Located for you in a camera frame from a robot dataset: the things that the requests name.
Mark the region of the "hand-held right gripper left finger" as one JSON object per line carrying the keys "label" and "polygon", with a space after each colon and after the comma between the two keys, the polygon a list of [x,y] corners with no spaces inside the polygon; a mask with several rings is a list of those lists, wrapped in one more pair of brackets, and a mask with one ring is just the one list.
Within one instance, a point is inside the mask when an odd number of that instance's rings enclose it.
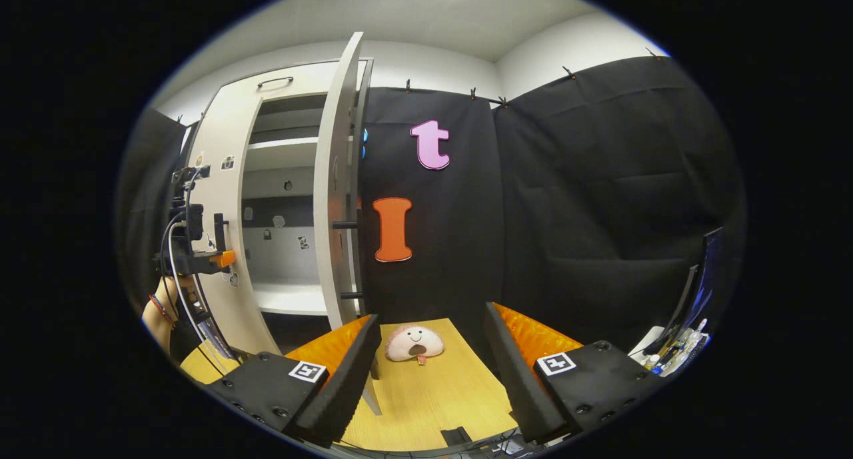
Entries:
{"label": "hand-held right gripper left finger", "polygon": [[207,392],[279,434],[328,449],[353,419],[380,343],[378,317],[367,314],[286,356],[260,352]]}

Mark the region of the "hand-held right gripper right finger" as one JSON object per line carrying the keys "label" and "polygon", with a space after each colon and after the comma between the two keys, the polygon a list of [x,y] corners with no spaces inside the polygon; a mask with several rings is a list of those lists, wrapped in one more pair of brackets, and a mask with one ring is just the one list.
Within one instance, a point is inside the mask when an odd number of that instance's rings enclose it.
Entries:
{"label": "hand-held right gripper right finger", "polygon": [[503,305],[484,331],[524,440],[588,434],[642,404],[667,380],[605,340],[583,346]]}

